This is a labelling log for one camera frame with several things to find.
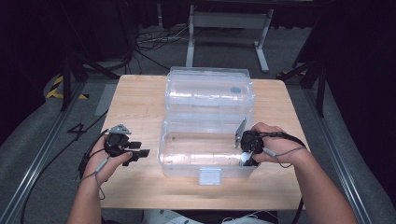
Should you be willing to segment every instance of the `cord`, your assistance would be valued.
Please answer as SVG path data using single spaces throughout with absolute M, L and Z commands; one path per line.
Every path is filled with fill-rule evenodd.
M 98 153 L 99 151 L 94 152 L 94 153 L 90 156 L 90 158 L 91 158 L 92 156 L 94 156 L 96 153 Z M 98 167 L 96 167 L 96 169 L 95 169 L 95 171 L 94 171 L 93 173 L 91 173 L 90 175 L 84 176 L 82 179 L 80 179 L 80 180 L 78 181 L 78 183 L 81 183 L 83 180 L 85 180 L 85 179 L 87 179 L 87 178 L 89 178 L 89 177 L 91 177 L 91 176 L 94 175 L 94 176 L 95 176 L 95 180 L 96 180 L 96 184 L 98 185 L 98 188 L 99 188 L 99 190 L 100 190 L 100 192 L 102 193 L 102 196 L 103 196 L 103 197 L 99 198 L 100 200 L 105 199 L 105 198 L 106 198 L 106 195 L 105 195 L 105 193 L 103 192 L 102 187 L 101 187 L 100 184 L 99 184 L 98 173 L 99 173 L 99 172 L 102 170 L 102 168 L 106 165 L 106 163 L 108 162 L 108 158 L 110 158 L 110 156 L 107 156 L 107 158 L 105 158 L 104 160 L 102 160 L 102 162 L 98 165 Z
M 252 218 L 258 219 L 259 217 L 256 216 L 256 214 L 258 214 L 258 213 L 260 213 L 260 212 L 267 213 L 267 214 L 269 214 L 270 216 L 276 218 L 276 220 L 278 220 L 278 218 L 277 218 L 276 216 L 274 216 L 274 214 L 272 214 L 272 213 L 270 213 L 270 212 L 268 212 L 268 211 L 265 211 L 265 210 L 257 211 L 257 212 L 254 212 L 254 213 L 252 213 L 252 214 L 245 215 L 245 216 L 243 216 L 243 217 L 252 217 Z M 224 219 L 222 220 L 221 223 L 224 223 L 224 222 L 227 222 L 227 221 L 233 221 L 233 220 L 236 220 L 236 219 L 238 219 L 238 218 L 243 218 L 243 217 L 237 217 L 237 218 L 235 218 L 235 217 L 226 217 L 226 218 L 224 218 Z
M 136 58 L 136 56 L 134 56 L 134 54 L 132 54 L 132 56 L 136 59 L 137 61 L 137 66 L 139 67 L 139 75 L 141 75 L 143 73 L 142 67 L 140 66 L 140 61 Z
M 305 144 L 298 138 L 294 137 L 293 135 L 283 133 L 283 132 L 273 132 L 273 133 L 259 133 L 259 136 L 257 138 L 262 138 L 262 137 L 282 137 L 291 141 L 294 141 L 303 147 L 305 147 Z
M 300 214 L 303 211 L 303 206 L 304 206 L 304 200 L 303 200 L 303 198 L 301 198 L 300 203 L 298 204 L 296 215 L 294 216 L 294 219 L 291 222 L 291 224 L 297 223 L 298 219 L 300 218 Z
M 289 154 L 289 153 L 291 153 L 291 152 L 293 152 L 293 151 L 300 150 L 300 149 L 303 149 L 303 148 L 306 148 L 306 147 L 297 147 L 297 148 L 291 149 L 291 150 L 289 150 L 289 151 L 287 151 L 287 152 L 285 152 L 285 153 L 279 154 L 279 155 L 276 155 L 276 154 L 275 154 L 275 156 L 273 156 L 273 157 L 275 157 L 275 159 L 277 160 L 277 162 L 279 163 L 279 165 L 280 165 L 281 167 L 283 167 L 283 168 L 289 168 L 289 167 L 292 166 L 292 164 L 289 164 L 289 165 L 287 165 L 287 166 L 284 166 L 284 165 L 280 162 L 280 160 L 279 160 L 278 157 L 284 156 L 284 155 Z
M 163 35 L 164 32 L 160 32 L 159 35 L 157 36 L 152 36 L 152 33 L 143 33 L 140 34 L 135 41 L 135 46 L 139 49 L 139 50 L 153 50 L 153 49 L 160 49 L 163 46 L 165 46 L 168 43 L 175 43 L 180 39 L 184 39 L 184 40 L 188 40 L 183 38 L 182 36 L 184 34 L 187 33 L 187 29 L 189 28 L 189 26 L 184 27 L 183 29 L 177 31 L 175 34 L 172 34 L 171 31 L 168 31 L 167 35 Z M 151 47 L 143 47 L 141 46 L 141 44 L 148 44 L 151 43 L 152 45 Z
M 34 183 L 32 184 L 32 187 L 29 189 L 29 192 L 23 202 L 23 207 L 21 210 L 21 224 L 23 224 L 24 222 L 24 214 L 25 214 L 25 210 L 26 210 L 26 206 L 27 203 L 29 201 L 30 195 L 32 194 L 33 189 L 35 188 L 35 184 L 38 182 L 38 179 L 40 178 L 40 176 L 42 176 L 44 174 L 44 172 L 50 167 L 50 165 L 62 154 L 64 153 L 75 141 L 77 141 L 84 133 L 86 133 L 93 125 L 95 125 L 100 119 L 102 119 L 102 117 L 104 117 L 107 114 L 107 111 L 105 111 L 105 113 L 103 113 L 96 121 L 93 122 L 93 124 L 91 124 L 86 130 L 80 132 L 77 134 L 77 136 L 70 141 L 64 148 L 61 149 L 61 151 L 59 151 L 53 158 L 52 160 L 49 161 L 49 163 L 47 163 L 47 165 L 40 171 L 40 173 L 38 173 L 37 178 L 35 179 Z
M 145 58 L 149 59 L 150 61 L 152 61 L 152 62 L 154 62 L 154 63 L 158 64 L 160 67 L 162 67 L 162 68 L 164 68 L 164 69 L 167 69 L 167 70 L 170 70 L 170 68 L 169 68 L 169 67 L 166 67 L 165 65 L 162 65 L 162 64 L 160 64 L 160 63 L 158 63 L 158 62 L 156 62 L 156 61 L 152 60 L 152 59 L 151 59 L 149 56 L 147 56 L 147 55 L 143 54 L 143 53 L 142 53 L 142 52 L 140 52 L 138 49 L 136 50 L 136 52 L 137 52 L 137 53 L 139 53 L 140 55 L 142 55 L 143 57 L 145 57 Z

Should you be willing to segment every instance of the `wooden table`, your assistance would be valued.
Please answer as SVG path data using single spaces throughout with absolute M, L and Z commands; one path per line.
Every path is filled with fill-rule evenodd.
M 151 149 L 147 158 L 119 167 L 103 185 L 105 208 L 140 209 L 297 209 L 301 198 L 293 167 L 265 162 L 248 178 L 223 178 L 219 186 L 200 186 L 197 178 L 168 177 L 157 160 L 165 115 L 165 76 L 120 78 L 104 129 L 120 123 Z M 253 79 L 256 102 L 254 120 L 282 127 L 307 145 L 285 84 Z

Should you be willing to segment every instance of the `handheld controller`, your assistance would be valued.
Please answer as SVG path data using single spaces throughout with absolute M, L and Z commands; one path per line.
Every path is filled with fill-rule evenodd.
M 244 131 L 241 139 L 242 151 L 250 153 L 250 157 L 242 165 L 243 166 L 258 166 L 259 163 L 254 161 L 251 157 L 254 154 L 262 153 L 264 142 L 260 135 L 254 131 Z
M 132 157 L 128 161 L 122 164 L 122 166 L 128 166 L 131 161 L 137 161 L 139 158 L 146 158 L 149 155 L 149 149 L 139 149 L 142 145 L 141 142 L 128 142 L 129 137 L 126 134 L 131 132 L 122 124 L 108 129 L 108 135 L 104 143 L 104 150 L 110 157 L 118 157 L 126 152 L 132 152 Z M 85 168 L 87 167 L 88 161 L 91 158 L 92 147 L 84 153 L 81 162 L 78 166 L 79 178 L 84 175 Z

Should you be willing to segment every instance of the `black tripod leg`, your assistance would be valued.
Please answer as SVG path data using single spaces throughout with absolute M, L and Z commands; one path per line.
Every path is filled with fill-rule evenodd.
M 317 111 L 322 118 L 324 118 L 323 101 L 324 101 L 324 90 L 326 87 L 326 76 L 327 76 L 327 70 L 325 65 L 323 64 L 321 66 L 321 72 L 318 81 L 318 93 L 317 93 Z
M 300 85 L 304 89 L 311 89 L 314 83 L 317 81 L 318 77 L 320 75 L 320 64 L 317 63 L 315 66 L 310 67 L 306 73 L 303 79 L 300 82 Z
M 69 56 L 64 59 L 64 103 L 61 111 L 65 111 L 70 104 L 71 98 L 71 80 L 70 80 L 70 66 Z
M 104 67 L 102 67 L 98 63 L 92 62 L 92 61 L 86 59 L 85 57 L 83 57 L 83 56 L 81 56 L 79 54 L 74 54 L 73 56 L 75 56 L 76 59 L 80 60 L 81 62 L 86 63 L 90 67 L 94 68 L 98 72 L 103 73 L 107 77 L 110 77 L 112 79 L 119 79 L 120 78 L 120 76 L 117 76 L 116 74 L 106 70 Z
M 84 68 L 83 62 L 79 61 L 78 58 L 74 56 L 69 57 L 69 66 L 71 71 L 76 78 L 77 82 L 86 82 L 88 79 L 88 73 Z
M 315 66 L 315 63 L 316 62 L 305 63 L 305 64 L 298 66 L 295 69 L 289 71 L 288 73 L 280 73 L 279 76 L 277 77 L 277 79 L 285 81 L 291 77 L 294 77 L 294 76 L 302 73 L 303 71 L 309 69 L 310 67 Z

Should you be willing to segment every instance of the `human arm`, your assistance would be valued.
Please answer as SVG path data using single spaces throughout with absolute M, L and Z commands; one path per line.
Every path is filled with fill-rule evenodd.
M 124 153 L 115 158 L 108 157 L 107 153 L 100 151 L 104 145 L 105 137 L 102 136 L 92 149 L 91 155 L 98 152 L 90 158 L 87 164 L 67 223 L 102 223 L 99 188 L 113 175 L 119 165 L 132 156 L 130 153 Z M 95 173 L 95 170 L 106 159 L 107 162 L 103 168 Z
M 257 123 L 252 130 L 258 133 L 284 132 L 279 127 L 268 126 L 264 123 Z M 293 164 L 306 211 L 313 223 L 357 223 L 344 195 L 308 150 L 293 150 L 301 145 L 279 137 L 264 137 L 262 141 L 265 147 L 277 155 L 290 151 L 277 158 L 280 162 Z M 254 155 L 253 159 L 257 162 L 278 162 L 276 158 L 266 153 Z

